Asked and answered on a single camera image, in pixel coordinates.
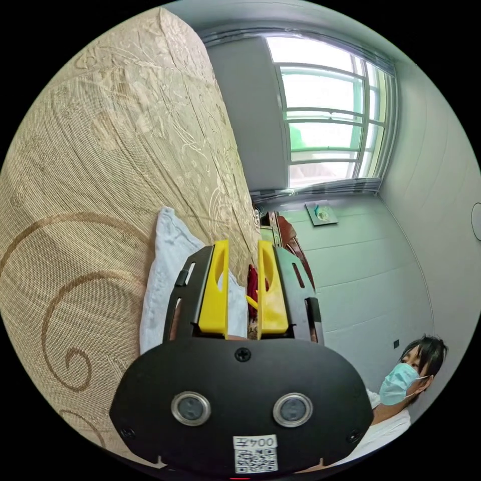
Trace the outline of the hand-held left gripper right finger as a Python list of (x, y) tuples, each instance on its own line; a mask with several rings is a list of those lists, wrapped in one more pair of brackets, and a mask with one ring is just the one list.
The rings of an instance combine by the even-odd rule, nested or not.
[(258, 339), (281, 337), (289, 327), (281, 276), (272, 243), (258, 242)]

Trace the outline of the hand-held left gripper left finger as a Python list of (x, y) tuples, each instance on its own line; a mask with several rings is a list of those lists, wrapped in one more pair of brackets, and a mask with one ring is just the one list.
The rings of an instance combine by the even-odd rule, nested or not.
[(217, 241), (211, 258), (203, 293), (198, 327), (203, 335), (227, 338), (228, 328), (228, 240)]

